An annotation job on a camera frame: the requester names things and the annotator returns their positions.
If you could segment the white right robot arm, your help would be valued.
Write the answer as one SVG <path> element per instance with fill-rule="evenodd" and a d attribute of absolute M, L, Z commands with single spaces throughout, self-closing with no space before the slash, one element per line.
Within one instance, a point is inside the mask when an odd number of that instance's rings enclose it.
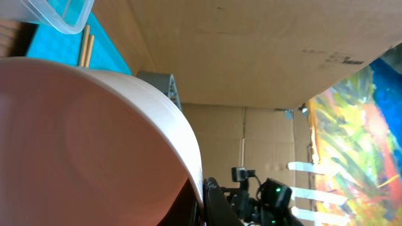
<path fill-rule="evenodd" d="M 292 190 L 274 179 L 261 182 L 256 171 L 244 167 L 231 169 L 232 181 L 237 188 L 221 190 L 237 217 L 248 225 L 303 226 L 291 213 L 289 204 Z"/>

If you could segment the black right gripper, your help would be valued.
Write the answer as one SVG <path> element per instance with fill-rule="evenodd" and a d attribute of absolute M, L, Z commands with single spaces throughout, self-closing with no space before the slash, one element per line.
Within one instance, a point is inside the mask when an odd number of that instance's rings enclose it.
<path fill-rule="evenodd" d="M 232 181 L 240 183 L 238 188 L 222 187 L 222 192 L 230 203 L 237 217 L 247 223 L 256 221 L 257 200 L 249 195 L 249 178 L 255 178 L 255 170 L 246 170 L 245 167 L 231 168 Z"/>

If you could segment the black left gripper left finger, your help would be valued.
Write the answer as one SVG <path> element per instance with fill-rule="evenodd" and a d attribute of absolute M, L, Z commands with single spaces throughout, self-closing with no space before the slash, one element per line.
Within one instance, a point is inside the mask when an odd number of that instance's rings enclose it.
<path fill-rule="evenodd" d="M 158 226 L 201 226 L 200 206 L 190 180 L 187 180 Z"/>

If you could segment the pink bowl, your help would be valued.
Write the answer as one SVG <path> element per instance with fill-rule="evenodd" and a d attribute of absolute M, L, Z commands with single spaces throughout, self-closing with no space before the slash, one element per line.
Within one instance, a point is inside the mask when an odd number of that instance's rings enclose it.
<path fill-rule="evenodd" d="M 202 164 L 182 111 L 136 77 L 1 60 L 1 224 L 157 225 Z"/>

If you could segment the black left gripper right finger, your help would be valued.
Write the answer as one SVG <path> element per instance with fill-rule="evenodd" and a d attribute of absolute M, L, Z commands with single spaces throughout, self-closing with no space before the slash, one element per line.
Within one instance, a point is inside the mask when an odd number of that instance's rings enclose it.
<path fill-rule="evenodd" d="M 204 220 L 208 226 L 243 226 L 214 178 L 204 179 Z"/>

